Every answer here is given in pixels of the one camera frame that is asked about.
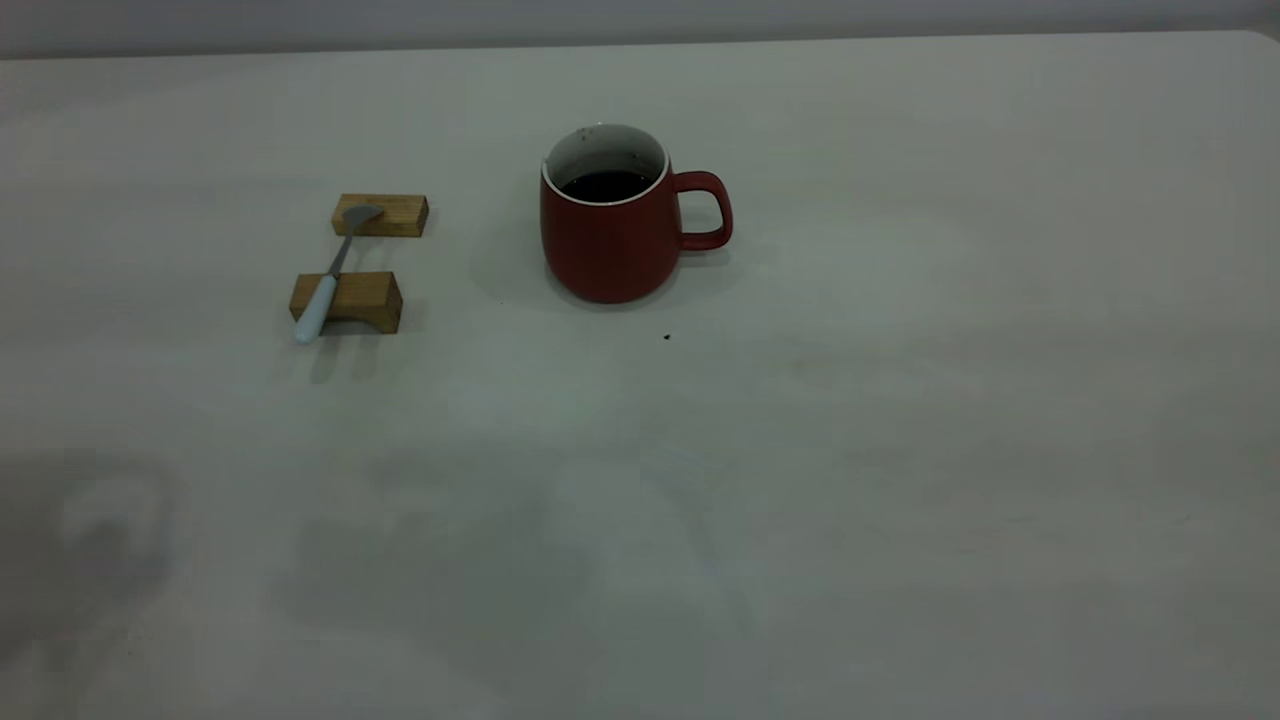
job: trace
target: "spoon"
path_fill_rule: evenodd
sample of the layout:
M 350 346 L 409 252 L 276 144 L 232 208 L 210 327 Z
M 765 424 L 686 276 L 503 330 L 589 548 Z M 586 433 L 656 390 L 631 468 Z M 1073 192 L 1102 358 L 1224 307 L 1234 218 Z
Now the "spoon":
M 342 272 L 342 261 L 347 259 L 347 250 L 351 249 L 351 236 L 356 228 L 367 220 L 383 214 L 378 205 L 356 205 L 342 214 L 342 222 L 347 224 L 347 240 L 342 241 L 342 250 L 333 259 L 329 274 L 320 278 L 320 284 L 311 293 L 307 309 L 298 318 L 298 324 L 293 325 L 293 341 L 298 345 L 311 345 L 311 341 L 320 334 L 324 327 L 324 318 L 329 314 L 329 304 L 333 302 L 333 291 L 338 288 L 338 273 Z

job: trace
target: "wooden block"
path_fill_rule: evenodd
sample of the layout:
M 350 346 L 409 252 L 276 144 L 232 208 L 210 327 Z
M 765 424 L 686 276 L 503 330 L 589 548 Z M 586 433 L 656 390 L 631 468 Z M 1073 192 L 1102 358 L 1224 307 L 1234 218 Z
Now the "wooden block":
M 356 205 L 378 205 L 383 214 L 356 228 L 357 237 L 422 237 L 430 208 L 422 195 L 343 195 L 333 211 L 333 232 L 346 237 L 342 213 Z
M 293 297 L 289 299 L 289 313 L 297 320 L 306 310 L 311 295 L 320 284 L 319 275 L 298 275 L 293 284 Z M 338 288 L 333 293 L 333 304 L 325 322 L 356 320 L 369 323 L 381 333 L 394 333 L 399 329 L 399 314 L 404 300 L 392 273 L 343 273 L 338 275 Z

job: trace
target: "white table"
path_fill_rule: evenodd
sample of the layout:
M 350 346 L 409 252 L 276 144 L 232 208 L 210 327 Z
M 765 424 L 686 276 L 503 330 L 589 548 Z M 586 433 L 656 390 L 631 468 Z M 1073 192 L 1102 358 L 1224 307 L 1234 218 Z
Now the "white table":
M 12 61 L 0 90 L 6 719 L 1280 712 L 1270 40 Z M 622 310 L 538 241 L 541 154 L 595 120 L 736 209 Z M 396 272 L 401 333 L 294 347 L 342 192 L 431 200 L 348 259 Z

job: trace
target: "red mug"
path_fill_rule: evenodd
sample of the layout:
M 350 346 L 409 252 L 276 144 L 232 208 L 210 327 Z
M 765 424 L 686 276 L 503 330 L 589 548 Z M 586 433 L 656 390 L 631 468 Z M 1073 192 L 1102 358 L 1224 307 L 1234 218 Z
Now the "red mug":
M 719 204 L 719 229 L 686 233 L 676 195 L 700 190 Z M 714 250 L 733 234 L 724 183 L 701 170 L 673 173 L 652 135 L 599 124 L 564 137 L 543 160 L 543 252 L 552 274 L 593 302 L 649 295 L 682 250 Z

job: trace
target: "dark liquid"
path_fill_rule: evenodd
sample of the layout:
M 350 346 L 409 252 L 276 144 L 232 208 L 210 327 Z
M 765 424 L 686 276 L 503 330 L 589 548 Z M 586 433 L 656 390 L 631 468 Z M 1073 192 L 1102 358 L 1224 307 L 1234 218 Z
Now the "dark liquid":
M 584 202 L 617 202 L 649 190 L 653 181 L 626 170 L 608 170 L 573 178 L 561 190 Z

